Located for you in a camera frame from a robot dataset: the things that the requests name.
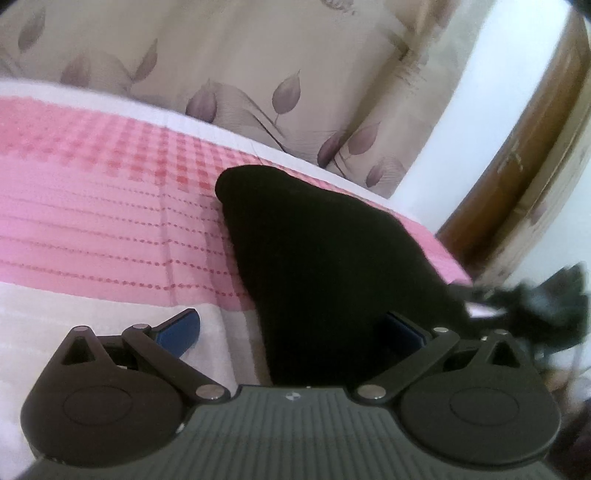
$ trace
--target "metal screw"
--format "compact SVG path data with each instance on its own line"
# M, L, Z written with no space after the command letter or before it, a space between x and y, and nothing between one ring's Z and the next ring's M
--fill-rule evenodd
M223 388L221 385L201 385L195 393L198 397L204 400L217 400L218 398L222 398L226 389Z
M386 396L386 389L379 385L361 385L357 389L357 395L367 400L379 400Z

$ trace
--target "wooden door frame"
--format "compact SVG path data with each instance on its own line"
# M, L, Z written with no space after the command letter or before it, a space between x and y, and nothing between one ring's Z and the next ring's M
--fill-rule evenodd
M523 195L524 219L491 254L477 283L501 285L509 278L561 212L590 158L591 69L558 140Z
M585 35L581 35L581 28L584 29ZM587 59L591 56L591 42L589 41L589 30L587 29L587 23L582 17L580 13L576 10L571 9L569 13L569 18L565 23L564 30L561 35L561 39L558 41L557 47L554 51L553 57L548 64L544 76L540 81L540 84L551 75L551 72L554 71L558 65L562 61L564 61L564 56L560 55L560 48L562 45L566 43L568 37L574 39L575 45L580 45L584 47L583 55L586 56ZM564 126L561 129L561 133L559 134L554 146L552 147L549 155L544 160L542 166L540 167L539 172L534 177L533 181L530 184L530 187L527 189L525 194L522 198L517 202L515 211L518 211L519 216L521 219L525 218L536 218L539 219L541 214L541 198L545 195L546 190L549 188L550 185L550 178L555 175L559 168L561 159L564 159L569 151L569 142L573 141L575 136L576 128L573 125L573 122L576 123L579 127L581 126L582 117L581 111L584 107L580 106L580 100L582 97L582 93L585 91L585 85L587 79L589 78L589 67L587 68L587 76L585 81L583 82L580 93L579 99L575 102L571 113L565 122ZM516 126L509 134L508 138L503 143L502 147L497 152L494 159L488 165L486 170L483 172L479 180L476 182L472 190L469 194L462 200L461 204L458 208L452 213L452 215L448 218L446 223L439 229L437 233L437 237L442 243L452 252L452 254L456 254L462 248L462 230L465 230L465 223L463 220L465 215L468 215L468 222L471 222L470 212L472 213L472 217L479 212L480 205L485 202L485 196L488 194L489 188L491 183L494 184L495 179L497 178L497 172L504 167L506 162L511 156L512 149L515 145L515 131L517 125L522 121L531 121L533 125L536 125L543 118L534 117L536 109L539 105L542 105L543 102L547 101L548 92L545 89L537 89L534 92L531 100L529 101L528 105L526 106L524 113L516 123ZM577 120L573 119L573 114L577 111L578 113L575 114L575 117L578 118ZM488 250L485 252L486 255L486 263L485 265L488 266L496 255L499 253L499 248L504 245L506 248L507 242L510 238L512 238L512 231L517 228L517 226L521 223L521 221L516 222L513 218L512 222L508 220L511 218L512 215L509 215L505 222L498 228L494 234L487 240L491 241L491 245Z

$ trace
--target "purple leaf print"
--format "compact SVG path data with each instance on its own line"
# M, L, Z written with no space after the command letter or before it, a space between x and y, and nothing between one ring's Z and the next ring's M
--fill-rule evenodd
M367 178L365 179L365 184L370 189L378 184L382 177L384 176L384 162L380 161L376 163L368 173Z
M343 132L335 132L318 150L318 166L326 168L343 146Z
M300 101L300 72L294 73L279 84L273 92L273 108L277 115L291 112Z
M78 55L61 73L60 83L74 87L87 88L90 83L90 60L86 55Z
M328 8L347 12L353 6L353 0L321 0Z
M148 49L148 53L144 55L142 63L139 64L138 69L135 71L134 82L141 82L144 80L156 66L158 61L158 40L154 40L154 43Z
M31 48L45 29L45 7L42 7L38 12L30 16L27 23L21 29L18 36L18 48L22 52Z
M378 136L379 123L357 130L349 138L348 146L351 155L361 155L367 152Z
M216 113L216 94L213 91L211 82L208 81L195 95L193 95L193 98L189 100L185 114L210 124L215 120Z

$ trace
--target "black device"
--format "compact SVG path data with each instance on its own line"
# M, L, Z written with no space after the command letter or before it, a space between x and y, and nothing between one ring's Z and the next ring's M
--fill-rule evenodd
M559 478L544 461L558 408L511 334L384 321L400 361L353 391L242 385L233 397L179 358L195 310L121 336L75 327L22 408L37 461L21 479Z

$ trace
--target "leaf pattern curtain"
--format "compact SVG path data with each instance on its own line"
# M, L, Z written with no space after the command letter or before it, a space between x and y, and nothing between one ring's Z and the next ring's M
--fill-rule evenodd
M495 0L18 0L0 76L134 98L390 196Z

